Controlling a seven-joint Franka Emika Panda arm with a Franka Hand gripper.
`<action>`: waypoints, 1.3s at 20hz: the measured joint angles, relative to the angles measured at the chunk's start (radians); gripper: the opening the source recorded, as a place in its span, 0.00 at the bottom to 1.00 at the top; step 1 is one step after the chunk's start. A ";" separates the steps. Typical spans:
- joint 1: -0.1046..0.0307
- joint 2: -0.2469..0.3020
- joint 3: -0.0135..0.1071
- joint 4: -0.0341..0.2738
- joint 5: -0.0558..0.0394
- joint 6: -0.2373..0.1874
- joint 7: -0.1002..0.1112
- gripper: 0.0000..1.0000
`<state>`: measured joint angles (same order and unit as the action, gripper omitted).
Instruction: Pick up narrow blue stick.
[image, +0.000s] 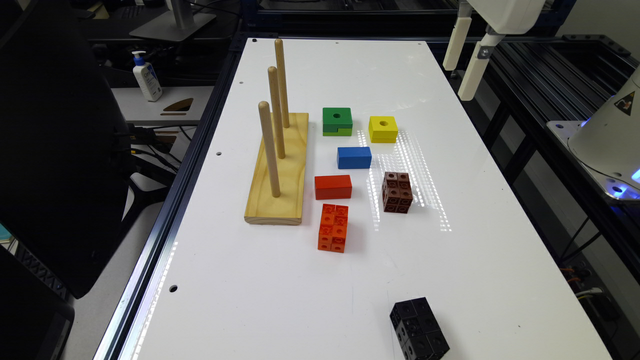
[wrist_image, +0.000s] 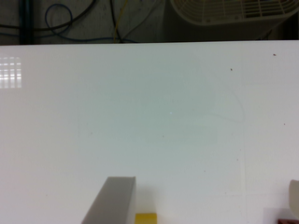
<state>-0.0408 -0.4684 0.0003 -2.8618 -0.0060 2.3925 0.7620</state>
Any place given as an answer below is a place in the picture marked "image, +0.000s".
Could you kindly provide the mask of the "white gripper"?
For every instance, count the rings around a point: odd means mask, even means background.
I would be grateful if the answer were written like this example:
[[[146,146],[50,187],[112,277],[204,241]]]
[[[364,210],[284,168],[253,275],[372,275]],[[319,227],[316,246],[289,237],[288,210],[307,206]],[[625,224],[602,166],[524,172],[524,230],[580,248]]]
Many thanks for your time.
[[[490,57],[504,35],[520,35],[529,31],[536,23],[544,4],[544,0],[470,0],[471,7],[499,34],[487,33],[476,43],[458,89],[461,101],[471,101],[474,98]],[[456,69],[471,22],[470,16],[456,19],[442,63],[446,71]]]

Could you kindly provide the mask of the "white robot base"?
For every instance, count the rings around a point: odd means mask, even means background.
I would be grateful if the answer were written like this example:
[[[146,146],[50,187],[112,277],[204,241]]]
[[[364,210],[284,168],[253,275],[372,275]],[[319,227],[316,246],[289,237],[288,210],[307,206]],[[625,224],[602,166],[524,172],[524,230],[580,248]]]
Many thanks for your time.
[[[584,121],[547,128],[615,201],[639,201],[639,72]]]

